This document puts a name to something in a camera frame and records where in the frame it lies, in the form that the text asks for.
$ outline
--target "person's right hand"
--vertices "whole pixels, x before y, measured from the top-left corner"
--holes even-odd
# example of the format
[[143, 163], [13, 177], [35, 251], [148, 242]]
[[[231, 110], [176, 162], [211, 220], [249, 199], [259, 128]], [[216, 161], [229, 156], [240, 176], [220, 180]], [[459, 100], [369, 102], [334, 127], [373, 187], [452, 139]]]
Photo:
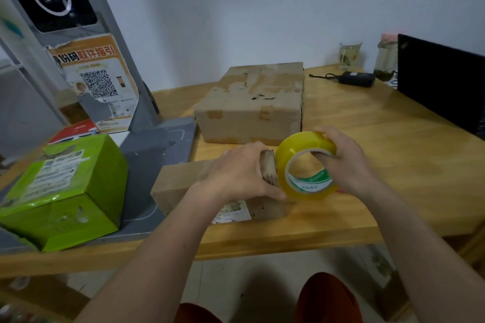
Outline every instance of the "person's right hand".
[[366, 196], [367, 190], [380, 179], [372, 171], [361, 147], [331, 125], [315, 128], [314, 131], [323, 133], [336, 145], [335, 157], [312, 153], [325, 166], [330, 177], [342, 190], [358, 198]]

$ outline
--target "orange and white sign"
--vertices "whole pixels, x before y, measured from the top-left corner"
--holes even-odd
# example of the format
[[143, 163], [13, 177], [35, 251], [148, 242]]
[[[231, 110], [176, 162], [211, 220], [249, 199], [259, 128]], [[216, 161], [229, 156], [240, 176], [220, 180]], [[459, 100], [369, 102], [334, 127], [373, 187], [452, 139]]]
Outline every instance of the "orange and white sign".
[[48, 49], [77, 95], [91, 95], [108, 104], [111, 116], [95, 122], [98, 130], [128, 130], [139, 94], [113, 36], [80, 38]]

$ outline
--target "orange pants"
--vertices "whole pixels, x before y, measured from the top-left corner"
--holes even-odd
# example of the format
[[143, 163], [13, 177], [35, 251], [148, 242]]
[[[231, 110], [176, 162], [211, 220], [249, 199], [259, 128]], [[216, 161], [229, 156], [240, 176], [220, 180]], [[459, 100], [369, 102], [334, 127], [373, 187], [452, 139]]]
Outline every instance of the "orange pants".
[[[303, 286], [295, 309], [295, 323], [363, 323], [357, 300], [335, 276], [314, 274]], [[194, 304], [180, 304], [174, 323], [222, 323]]]

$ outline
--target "tabletop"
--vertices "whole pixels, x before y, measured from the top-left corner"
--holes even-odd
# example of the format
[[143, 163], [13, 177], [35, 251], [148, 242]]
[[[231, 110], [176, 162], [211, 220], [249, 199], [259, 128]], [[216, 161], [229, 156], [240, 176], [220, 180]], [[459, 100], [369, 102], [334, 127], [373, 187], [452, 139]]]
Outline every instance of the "tabletop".
[[[305, 74], [339, 73], [336, 66]], [[154, 93], [164, 118], [189, 116], [215, 83]], [[371, 88], [306, 76], [302, 130], [331, 124], [355, 138], [375, 171], [399, 191], [441, 236], [472, 233], [485, 220], [485, 143], [385, 83]], [[205, 143], [197, 135], [193, 161], [237, 145]], [[13, 179], [22, 166], [8, 174]], [[0, 186], [6, 180], [0, 177]], [[355, 197], [335, 193], [296, 203], [287, 217], [209, 226], [196, 259], [238, 257], [381, 241], [377, 224]], [[0, 277], [117, 268], [142, 240], [52, 253], [0, 257]]]

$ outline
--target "yellow packing tape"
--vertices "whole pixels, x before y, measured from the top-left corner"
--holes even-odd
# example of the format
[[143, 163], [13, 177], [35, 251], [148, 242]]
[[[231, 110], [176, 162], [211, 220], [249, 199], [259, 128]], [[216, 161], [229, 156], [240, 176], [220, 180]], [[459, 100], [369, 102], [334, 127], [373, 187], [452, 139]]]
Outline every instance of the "yellow packing tape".
[[275, 154], [278, 182], [288, 197], [301, 200], [320, 200], [337, 190], [325, 169], [309, 178], [289, 173], [292, 162], [306, 152], [335, 155], [336, 147], [317, 131], [302, 131], [286, 138]]

